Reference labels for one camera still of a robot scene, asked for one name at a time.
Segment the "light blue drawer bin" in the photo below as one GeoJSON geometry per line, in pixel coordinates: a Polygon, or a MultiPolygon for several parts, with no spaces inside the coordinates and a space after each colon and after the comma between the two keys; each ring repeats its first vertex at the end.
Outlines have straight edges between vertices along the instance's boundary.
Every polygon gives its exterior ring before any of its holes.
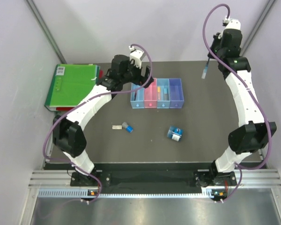
{"type": "Polygon", "coordinates": [[[145,105],[144,105],[144,88],[141,88],[139,90],[137,90],[137,98],[136,98],[136,101],[134,101],[134,94],[135,94],[135,89],[139,88],[140,86],[139,85],[135,85],[132,83],[131,85],[131,97],[130,97],[130,103],[131,103],[131,107],[133,109],[143,109],[145,108],[145,105]]]}

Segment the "pink drawer bin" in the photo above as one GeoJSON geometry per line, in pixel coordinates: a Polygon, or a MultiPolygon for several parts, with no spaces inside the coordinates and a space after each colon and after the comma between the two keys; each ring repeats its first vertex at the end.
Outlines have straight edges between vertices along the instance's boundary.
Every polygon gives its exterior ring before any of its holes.
{"type": "Polygon", "coordinates": [[[157,108],[157,79],[144,90],[145,108],[157,108]]]}

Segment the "blue pen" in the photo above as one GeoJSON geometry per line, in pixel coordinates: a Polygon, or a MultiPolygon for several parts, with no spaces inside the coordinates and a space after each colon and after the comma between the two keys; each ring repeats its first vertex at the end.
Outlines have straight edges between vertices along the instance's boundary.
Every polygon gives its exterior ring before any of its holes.
{"type": "Polygon", "coordinates": [[[208,58],[208,60],[206,61],[205,67],[203,69],[202,77],[201,77],[202,79],[206,78],[209,62],[210,62],[210,58],[208,58]]]}

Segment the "orange highlighter marker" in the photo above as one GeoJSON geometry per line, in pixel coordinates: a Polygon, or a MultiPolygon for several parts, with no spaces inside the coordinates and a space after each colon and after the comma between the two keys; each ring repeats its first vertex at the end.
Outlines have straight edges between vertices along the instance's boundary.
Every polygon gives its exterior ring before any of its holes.
{"type": "Polygon", "coordinates": [[[157,87],[157,100],[161,100],[161,88],[160,88],[160,86],[157,87]]]}

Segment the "medium blue drawer bin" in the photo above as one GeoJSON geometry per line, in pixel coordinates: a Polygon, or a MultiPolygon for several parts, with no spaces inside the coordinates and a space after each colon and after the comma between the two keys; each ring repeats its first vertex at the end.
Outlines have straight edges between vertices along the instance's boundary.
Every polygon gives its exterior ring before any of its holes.
{"type": "Polygon", "coordinates": [[[169,79],[166,78],[157,78],[157,87],[161,88],[161,100],[157,100],[157,108],[166,109],[170,107],[170,83],[169,79]],[[163,89],[168,88],[168,101],[163,100],[163,89]]]}

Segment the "light blue clear highlighter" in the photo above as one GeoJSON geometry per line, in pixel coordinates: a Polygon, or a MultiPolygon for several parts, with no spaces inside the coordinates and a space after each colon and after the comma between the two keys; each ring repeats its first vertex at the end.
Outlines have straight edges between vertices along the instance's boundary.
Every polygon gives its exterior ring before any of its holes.
{"type": "Polygon", "coordinates": [[[163,89],[163,100],[164,101],[168,101],[169,100],[169,97],[168,97],[168,88],[164,88],[163,89]]]}

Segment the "green plastic folder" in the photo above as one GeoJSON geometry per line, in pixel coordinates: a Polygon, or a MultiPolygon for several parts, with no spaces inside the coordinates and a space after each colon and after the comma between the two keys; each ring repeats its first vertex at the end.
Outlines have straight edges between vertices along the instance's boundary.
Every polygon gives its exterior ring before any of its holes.
{"type": "Polygon", "coordinates": [[[93,89],[100,75],[94,64],[58,64],[45,101],[49,111],[76,107],[93,89]]]}

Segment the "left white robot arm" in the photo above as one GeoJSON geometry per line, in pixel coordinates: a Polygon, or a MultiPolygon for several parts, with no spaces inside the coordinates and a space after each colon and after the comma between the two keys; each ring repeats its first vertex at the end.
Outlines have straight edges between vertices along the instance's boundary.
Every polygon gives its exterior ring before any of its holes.
{"type": "Polygon", "coordinates": [[[53,144],[68,157],[75,170],[81,174],[81,181],[87,186],[95,184],[97,175],[93,172],[95,165],[86,152],[84,129],[100,108],[123,92],[125,84],[133,83],[147,88],[153,82],[149,66],[146,67],[145,74],[141,74],[145,55],[141,50],[134,50],[129,56],[114,56],[106,74],[97,80],[79,105],[53,120],[53,144]]]}

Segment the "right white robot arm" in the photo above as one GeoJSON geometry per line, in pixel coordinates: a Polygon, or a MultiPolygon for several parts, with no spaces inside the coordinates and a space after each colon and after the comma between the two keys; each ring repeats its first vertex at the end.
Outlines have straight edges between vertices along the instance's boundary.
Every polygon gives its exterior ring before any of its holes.
{"type": "Polygon", "coordinates": [[[240,56],[241,30],[228,28],[213,36],[208,54],[218,61],[218,69],[230,88],[237,109],[238,128],[228,135],[228,147],[214,160],[208,172],[196,173],[201,187],[224,185],[232,180],[234,169],[241,162],[270,144],[269,138],[277,130],[275,122],[264,118],[251,80],[251,67],[246,57],[240,56]]]}

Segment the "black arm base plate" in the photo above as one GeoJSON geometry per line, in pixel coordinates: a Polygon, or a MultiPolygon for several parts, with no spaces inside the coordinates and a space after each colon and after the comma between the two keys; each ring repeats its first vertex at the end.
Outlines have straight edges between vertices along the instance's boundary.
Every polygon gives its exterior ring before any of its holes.
{"type": "Polygon", "coordinates": [[[165,170],[97,170],[91,173],[101,180],[103,186],[166,184],[187,187],[235,186],[235,173],[220,173],[213,177],[209,171],[179,169],[165,170]]]}

